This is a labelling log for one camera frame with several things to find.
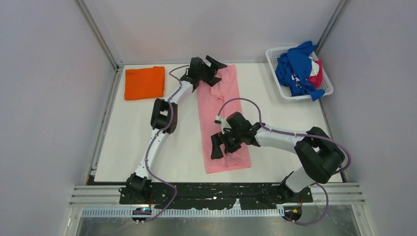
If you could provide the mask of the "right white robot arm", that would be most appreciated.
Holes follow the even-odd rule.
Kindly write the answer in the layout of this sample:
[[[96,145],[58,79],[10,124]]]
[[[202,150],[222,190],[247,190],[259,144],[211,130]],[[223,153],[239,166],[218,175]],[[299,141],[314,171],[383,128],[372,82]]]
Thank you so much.
[[[301,167],[288,174],[275,190],[264,194],[273,203],[293,202],[308,186],[327,183],[345,160],[342,150],[318,127],[291,134],[262,122],[251,124],[240,112],[218,117],[216,123],[221,130],[211,136],[211,159],[221,159],[242,145],[277,148],[298,157]]]

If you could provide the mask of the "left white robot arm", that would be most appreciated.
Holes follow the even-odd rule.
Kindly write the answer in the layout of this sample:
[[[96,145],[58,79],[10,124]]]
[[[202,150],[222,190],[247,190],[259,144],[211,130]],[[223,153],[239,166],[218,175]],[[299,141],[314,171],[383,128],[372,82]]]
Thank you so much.
[[[150,199],[151,181],[154,179],[173,188],[174,194],[177,193],[174,185],[163,181],[151,171],[151,166],[159,156],[166,140],[176,130],[178,106],[196,90],[200,83],[210,87],[218,84],[221,78],[217,76],[217,72],[226,67],[228,67],[226,64],[210,56],[206,56],[205,60],[193,57],[188,65],[177,67],[169,72],[179,85],[170,95],[155,100],[150,119],[152,127],[150,140],[141,162],[126,180],[125,187],[119,189],[122,199],[130,199],[140,204],[146,203]]]

